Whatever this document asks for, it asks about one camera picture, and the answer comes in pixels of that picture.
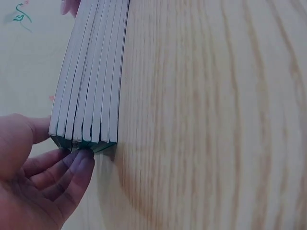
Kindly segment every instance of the fingernail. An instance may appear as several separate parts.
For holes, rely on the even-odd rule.
[[[65,15],[65,7],[66,7],[66,1],[62,0],[62,3],[61,3],[61,15]]]

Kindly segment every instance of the stack of books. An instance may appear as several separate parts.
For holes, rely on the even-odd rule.
[[[99,152],[117,143],[129,0],[82,0],[68,42],[49,134],[60,148]]]

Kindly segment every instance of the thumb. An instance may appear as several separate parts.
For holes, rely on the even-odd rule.
[[[32,145],[49,138],[50,117],[28,118],[19,114],[0,117],[0,179],[15,176],[28,158]]]

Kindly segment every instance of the light wood surface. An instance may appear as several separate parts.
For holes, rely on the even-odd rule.
[[[7,14],[17,2],[5,2]],[[37,20],[48,10],[47,35],[1,25],[3,114],[50,113],[72,28],[59,2],[30,4]],[[306,10],[306,0],[131,0],[115,158],[96,156],[63,229],[307,229]]]

